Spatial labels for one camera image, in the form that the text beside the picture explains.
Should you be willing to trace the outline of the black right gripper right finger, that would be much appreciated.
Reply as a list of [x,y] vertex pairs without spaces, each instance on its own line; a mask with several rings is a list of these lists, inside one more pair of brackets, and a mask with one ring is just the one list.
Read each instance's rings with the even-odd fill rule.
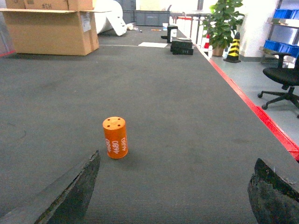
[[259,224],[299,222],[299,167],[285,170],[258,158],[247,192]]

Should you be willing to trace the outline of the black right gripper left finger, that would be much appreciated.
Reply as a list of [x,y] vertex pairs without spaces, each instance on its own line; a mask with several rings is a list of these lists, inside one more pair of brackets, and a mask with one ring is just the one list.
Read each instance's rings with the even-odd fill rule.
[[92,198],[101,156],[95,151],[36,197],[0,219],[2,224],[80,224]]

